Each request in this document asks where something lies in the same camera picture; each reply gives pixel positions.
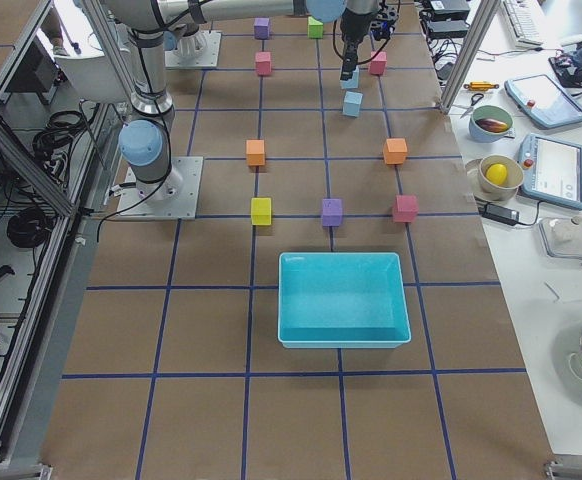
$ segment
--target white keyboard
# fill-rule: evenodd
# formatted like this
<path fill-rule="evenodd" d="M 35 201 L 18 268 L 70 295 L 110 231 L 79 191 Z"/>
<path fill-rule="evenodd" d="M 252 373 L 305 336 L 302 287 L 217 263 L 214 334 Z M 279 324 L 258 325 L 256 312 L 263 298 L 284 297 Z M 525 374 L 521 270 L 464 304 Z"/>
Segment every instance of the white keyboard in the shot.
<path fill-rule="evenodd" d="M 505 23 L 516 47 L 535 48 L 544 43 L 527 6 L 527 2 L 534 1 L 502 0 Z"/>

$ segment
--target lemon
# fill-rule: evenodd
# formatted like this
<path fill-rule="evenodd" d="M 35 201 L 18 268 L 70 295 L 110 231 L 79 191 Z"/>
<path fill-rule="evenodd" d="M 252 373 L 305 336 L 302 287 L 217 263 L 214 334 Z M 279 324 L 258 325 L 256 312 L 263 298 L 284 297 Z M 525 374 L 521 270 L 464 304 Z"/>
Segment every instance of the lemon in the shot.
<path fill-rule="evenodd" d="M 502 163 L 494 163 L 489 168 L 487 168 L 487 172 L 485 173 L 485 177 L 494 185 L 501 187 L 504 185 L 504 182 L 507 181 L 507 167 Z"/>

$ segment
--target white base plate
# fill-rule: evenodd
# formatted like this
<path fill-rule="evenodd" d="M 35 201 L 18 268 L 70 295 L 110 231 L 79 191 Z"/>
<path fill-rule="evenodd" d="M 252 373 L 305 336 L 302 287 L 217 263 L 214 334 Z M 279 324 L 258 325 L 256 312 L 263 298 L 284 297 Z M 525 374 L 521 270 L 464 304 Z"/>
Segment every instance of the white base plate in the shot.
<path fill-rule="evenodd" d="M 173 167 L 182 175 L 183 183 L 171 198 L 152 202 L 142 202 L 135 208 L 120 213 L 124 217 L 136 217 L 138 220 L 173 220 L 182 218 L 193 220 L 198 206 L 200 179 L 202 178 L 202 157 L 173 157 Z M 135 182 L 131 168 L 127 171 L 125 182 Z M 122 191 L 118 211 L 129 208 L 140 201 L 138 190 L 129 188 Z"/>
<path fill-rule="evenodd" d="M 192 70 L 218 66 L 222 34 L 215 30 L 200 33 L 206 37 L 206 49 L 195 57 L 181 57 L 174 52 L 165 52 L 164 60 L 167 70 Z"/>

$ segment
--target light blue cube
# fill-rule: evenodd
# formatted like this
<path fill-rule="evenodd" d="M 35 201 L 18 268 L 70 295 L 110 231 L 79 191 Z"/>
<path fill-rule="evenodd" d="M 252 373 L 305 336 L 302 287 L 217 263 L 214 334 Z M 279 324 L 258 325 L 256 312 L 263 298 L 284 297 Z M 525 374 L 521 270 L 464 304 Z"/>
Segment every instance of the light blue cube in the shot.
<path fill-rule="evenodd" d="M 347 117 L 357 117 L 360 115 L 363 95 L 359 92 L 348 91 L 344 94 L 344 106 L 342 113 Z"/>
<path fill-rule="evenodd" d="M 360 83 L 360 67 L 355 67 L 353 71 L 353 76 L 350 80 L 340 80 L 340 86 L 342 90 L 348 90 L 350 88 L 358 88 Z"/>

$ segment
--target gray floor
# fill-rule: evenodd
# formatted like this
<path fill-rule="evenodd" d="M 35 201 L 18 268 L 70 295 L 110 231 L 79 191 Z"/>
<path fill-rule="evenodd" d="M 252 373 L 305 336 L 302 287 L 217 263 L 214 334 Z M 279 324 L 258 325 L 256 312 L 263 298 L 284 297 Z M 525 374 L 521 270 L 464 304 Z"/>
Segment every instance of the gray floor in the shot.
<path fill-rule="evenodd" d="M 558 38 L 582 33 L 582 0 L 546 0 L 542 10 Z"/>

